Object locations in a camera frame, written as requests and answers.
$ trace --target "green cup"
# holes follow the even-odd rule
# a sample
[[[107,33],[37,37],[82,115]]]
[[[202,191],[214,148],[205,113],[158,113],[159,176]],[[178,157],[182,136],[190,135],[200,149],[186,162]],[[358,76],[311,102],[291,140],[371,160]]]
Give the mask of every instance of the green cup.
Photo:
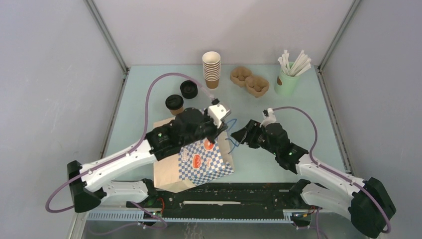
[[[293,66],[294,62],[289,62],[290,67]],[[274,86],[276,93],[282,96],[291,96],[295,91],[296,84],[301,76],[288,76],[284,74],[280,67],[280,73],[277,77],[277,82]]]

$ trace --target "paper bag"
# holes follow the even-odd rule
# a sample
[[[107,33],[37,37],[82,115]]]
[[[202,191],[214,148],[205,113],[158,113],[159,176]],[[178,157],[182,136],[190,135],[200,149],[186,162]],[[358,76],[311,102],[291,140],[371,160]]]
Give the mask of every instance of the paper bag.
[[[154,123],[161,126],[173,120],[165,119]],[[215,144],[203,139],[154,163],[154,187],[178,193],[199,186],[234,172],[227,133],[222,132]]]

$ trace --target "black lid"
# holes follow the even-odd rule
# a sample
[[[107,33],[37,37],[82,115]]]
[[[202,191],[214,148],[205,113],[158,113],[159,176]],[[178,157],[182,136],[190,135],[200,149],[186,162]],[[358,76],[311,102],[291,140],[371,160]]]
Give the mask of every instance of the black lid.
[[[182,92],[182,96],[186,99],[193,99],[198,94],[198,87],[192,81],[184,81],[180,85],[180,91]]]
[[[166,107],[169,110],[175,111],[183,106],[183,98],[179,95],[171,95],[166,99]]]

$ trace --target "table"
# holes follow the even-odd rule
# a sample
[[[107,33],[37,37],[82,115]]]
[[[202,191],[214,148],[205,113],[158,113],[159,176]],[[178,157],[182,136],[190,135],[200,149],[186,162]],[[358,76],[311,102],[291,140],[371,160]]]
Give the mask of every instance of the table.
[[[311,68],[302,74],[291,97],[282,97],[274,91],[280,65],[245,66],[255,75],[267,79],[270,82],[270,89],[264,96],[255,98],[245,88],[238,87],[230,80],[230,72],[236,65],[222,65],[219,86],[211,92],[231,109],[231,115],[227,120],[237,119],[232,131],[241,129],[250,119],[262,121],[262,111],[269,107],[298,107],[312,117],[318,128],[318,142],[314,156],[344,172],[343,161],[315,69]],[[158,76],[169,72],[189,75],[205,85],[202,65],[132,66],[107,142],[105,156],[120,151],[139,140],[144,125],[144,105],[148,88]],[[164,101],[171,94],[181,94],[179,86],[183,81],[185,81],[184,78],[171,76],[156,83],[149,102],[148,130],[152,129],[154,122],[172,117]],[[198,109],[209,105],[211,105],[209,98],[201,90],[195,98],[185,99],[184,103],[185,107]],[[304,115],[294,110],[277,111],[275,115],[287,131],[291,142],[310,149],[314,141],[314,130]],[[263,149],[251,149],[246,145],[241,145],[234,149],[232,156],[235,173],[213,182],[296,182],[299,179],[294,173],[281,168],[274,156]],[[153,165],[133,169],[116,180],[137,181],[143,178],[153,179]]]

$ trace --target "blue and white checkered pattern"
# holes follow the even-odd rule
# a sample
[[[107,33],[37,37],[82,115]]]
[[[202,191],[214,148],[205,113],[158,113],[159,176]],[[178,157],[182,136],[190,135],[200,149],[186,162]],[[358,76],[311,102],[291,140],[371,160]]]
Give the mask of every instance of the blue and white checkered pattern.
[[[180,150],[179,179],[188,179],[196,186],[199,186],[234,172],[232,166],[224,162],[218,143],[216,142],[214,147],[208,151],[204,147],[206,141],[206,139],[197,141]],[[196,154],[201,158],[199,168],[193,167]]]

